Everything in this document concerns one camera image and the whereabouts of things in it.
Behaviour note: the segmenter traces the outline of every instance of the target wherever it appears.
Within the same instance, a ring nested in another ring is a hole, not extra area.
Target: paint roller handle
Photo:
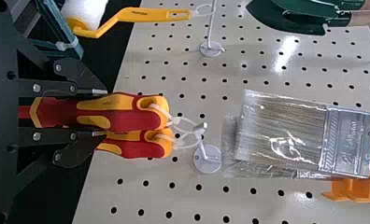
[[[115,15],[118,21],[159,22],[187,21],[192,17],[189,9],[127,7]]]

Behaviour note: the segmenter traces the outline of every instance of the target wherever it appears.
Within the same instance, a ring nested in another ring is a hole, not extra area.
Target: plastic packaging
[[[257,161],[238,161],[235,159],[235,136],[238,117],[225,117],[222,123],[222,174],[225,177],[260,177],[260,178],[307,178],[333,179],[330,175],[316,172],[281,168]]]
[[[370,113],[246,90],[235,139],[238,161],[370,176]]]

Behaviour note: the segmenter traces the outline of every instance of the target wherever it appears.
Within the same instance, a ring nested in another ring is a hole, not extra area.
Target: red and yellow screwdriver handle
[[[158,131],[108,133],[97,150],[108,151],[127,159],[165,158],[171,154],[174,143],[159,138],[158,134],[174,137],[173,131],[169,128]]]
[[[155,108],[156,104],[169,112],[162,96],[138,96],[116,92],[87,101],[57,100],[51,97],[36,98],[30,106],[21,106],[21,119],[31,118],[39,128],[57,125],[92,125],[113,133],[137,130],[161,130],[168,117]]]

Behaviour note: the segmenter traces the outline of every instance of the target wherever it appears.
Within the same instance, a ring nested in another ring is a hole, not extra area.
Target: yellow handle
[[[87,30],[86,24],[76,18],[66,18],[75,35],[89,38],[99,38],[118,21],[157,22],[157,21],[187,21],[192,17],[188,9],[164,9],[147,7],[126,7],[119,11],[109,21],[96,31]]]

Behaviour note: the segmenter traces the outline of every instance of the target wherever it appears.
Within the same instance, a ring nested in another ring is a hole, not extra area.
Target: pegboard
[[[202,1],[143,1],[142,7],[195,8]],[[208,18],[138,23],[115,91],[160,93],[172,115],[208,123],[205,143],[221,146],[224,115],[238,116],[243,90],[277,93],[370,111],[370,29],[330,28],[326,36],[272,30],[220,0],[212,40],[227,52],[203,57]],[[124,160],[96,152],[74,223],[370,223],[370,204],[333,203],[313,180],[202,175],[194,149],[165,160]]]

